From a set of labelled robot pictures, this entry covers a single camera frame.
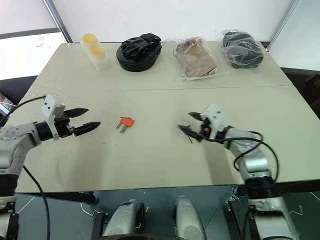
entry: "table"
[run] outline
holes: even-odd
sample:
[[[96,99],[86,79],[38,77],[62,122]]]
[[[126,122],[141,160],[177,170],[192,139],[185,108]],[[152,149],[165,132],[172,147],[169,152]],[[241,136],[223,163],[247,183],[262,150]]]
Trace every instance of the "table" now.
[[[104,43],[115,56],[119,43]],[[191,143],[178,124],[199,127],[188,112],[219,104],[225,124],[261,132],[277,152],[279,182],[320,178],[320,122],[290,80],[264,51],[259,69],[233,69],[204,80],[176,80],[173,44],[162,43],[154,66],[127,72],[114,65],[97,72],[81,46],[62,44],[22,99],[61,96],[67,108],[88,108],[74,118],[75,127],[90,121],[101,125],[85,135],[49,140],[32,149],[25,165],[45,192],[76,192],[243,183],[233,168],[234,157],[221,144]],[[219,45],[209,43],[219,58]],[[8,124],[44,119],[41,102],[17,110]],[[121,116],[136,120],[120,134]],[[272,155],[261,147],[270,159]],[[38,192],[22,171],[17,192]]]

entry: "floor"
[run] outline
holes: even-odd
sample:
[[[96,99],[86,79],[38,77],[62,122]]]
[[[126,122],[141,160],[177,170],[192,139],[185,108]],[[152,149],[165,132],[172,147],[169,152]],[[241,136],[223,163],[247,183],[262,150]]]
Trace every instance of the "floor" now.
[[[230,240],[222,204],[230,196],[230,186],[173,187],[154,189],[128,189],[101,191],[97,205],[84,204],[87,212],[103,210],[110,216],[118,206],[130,199],[142,201],[149,207],[145,219],[145,233],[175,235],[172,218],[175,199],[184,195],[189,198],[205,227],[207,239]],[[17,194],[16,211],[20,211],[33,197]],[[49,199],[52,240],[89,240],[93,220],[77,202]],[[35,197],[19,213],[18,240],[43,240],[46,237],[46,215],[43,199]]]

